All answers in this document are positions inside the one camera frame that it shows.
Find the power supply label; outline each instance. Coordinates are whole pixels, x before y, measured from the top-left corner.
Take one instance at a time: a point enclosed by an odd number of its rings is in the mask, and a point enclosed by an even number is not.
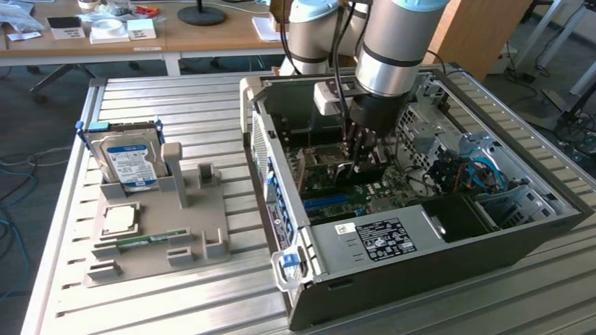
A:
[[[375,262],[416,251],[397,218],[356,226],[356,232],[371,260]]]

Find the desk lamp base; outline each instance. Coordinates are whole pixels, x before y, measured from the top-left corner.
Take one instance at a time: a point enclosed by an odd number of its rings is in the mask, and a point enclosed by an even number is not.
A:
[[[225,21],[225,13],[212,7],[203,7],[199,11],[196,6],[185,7],[179,10],[177,18],[180,21],[193,26],[213,26]]]

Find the blue hard drive label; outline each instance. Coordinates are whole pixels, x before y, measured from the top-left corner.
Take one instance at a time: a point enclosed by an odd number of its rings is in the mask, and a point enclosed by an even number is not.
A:
[[[136,187],[156,183],[157,176],[153,164],[145,160],[149,153],[147,145],[111,147],[107,149],[107,153],[113,170],[124,185]]]

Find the sticker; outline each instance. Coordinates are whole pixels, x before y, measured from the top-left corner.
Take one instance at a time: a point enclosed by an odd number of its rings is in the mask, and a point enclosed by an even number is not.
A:
[[[336,225],[335,230],[337,230],[337,235],[347,234],[356,231],[356,225],[353,222],[344,223],[343,225]]]
[[[416,251],[397,218],[359,225],[356,230],[369,258],[375,262]]]
[[[132,242],[132,243],[121,244],[119,246],[119,249],[131,249],[131,248],[136,248],[137,246],[145,246],[148,244],[149,244],[148,241]]]
[[[149,153],[147,145],[111,147],[107,151],[113,169],[124,185],[147,186],[156,182],[153,165],[145,161],[145,156]]]
[[[133,51],[160,51],[161,47],[133,47]]]
[[[132,30],[129,31],[132,33],[132,38],[145,38],[147,34],[144,30]]]

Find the white cable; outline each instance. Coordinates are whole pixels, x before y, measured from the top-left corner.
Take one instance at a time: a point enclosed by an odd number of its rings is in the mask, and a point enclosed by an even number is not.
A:
[[[131,1],[133,4],[145,4],[145,3],[196,3],[196,1],[193,0],[176,0],[176,1]],[[203,2],[203,4],[205,5],[212,5],[212,6],[220,6],[220,7],[225,7],[225,8],[232,8],[236,10],[240,10],[241,12],[247,12],[251,14],[269,14],[269,12],[255,12],[253,10],[248,10],[236,6],[231,6],[231,5],[224,5],[223,3],[216,3],[216,2]]]
[[[5,166],[16,166],[16,165],[21,165],[21,164],[29,164],[31,166],[37,165],[39,167],[44,167],[44,166],[56,166],[56,165],[68,163],[68,159],[64,160],[64,161],[60,161],[60,162],[47,163],[47,164],[35,164],[35,163],[32,162],[32,159],[35,159],[35,158],[40,158],[40,157],[43,157],[45,154],[51,154],[52,152],[63,151],[63,150],[71,150],[71,149],[72,149],[71,146],[68,146],[68,147],[57,147],[57,148],[52,148],[52,149],[49,149],[49,150],[41,151],[41,152],[36,152],[36,153],[35,153],[33,155],[31,155],[31,156],[27,158],[27,160],[24,160],[24,161],[20,161],[20,162],[12,162],[12,163],[7,163],[7,162],[4,162],[4,161],[0,161],[0,165],[5,165]]]
[[[235,7],[235,6],[231,6],[231,5],[224,5],[223,3],[215,3],[215,2],[203,2],[203,3],[205,3],[208,5],[212,5],[212,6],[220,6],[220,7],[225,7],[225,8],[232,8],[232,9],[240,10],[241,12],[247,12],[247,13],[251,13],[251,14],[269,14],[269,12],[253,12],[252,10],[248,10],[248,9],[244,9],[244,8],[240,8],[240,7]]]

